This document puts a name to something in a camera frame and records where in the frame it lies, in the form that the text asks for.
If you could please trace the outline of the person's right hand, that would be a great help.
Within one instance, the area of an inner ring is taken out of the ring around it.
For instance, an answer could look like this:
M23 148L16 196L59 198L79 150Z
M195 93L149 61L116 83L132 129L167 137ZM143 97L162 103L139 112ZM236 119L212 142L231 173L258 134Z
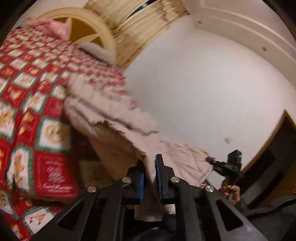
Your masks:
M235 205L240 201L240 188L236 185L228 185L226 180L222 182L219 192L225 198L230 197L230 202L232 205Z

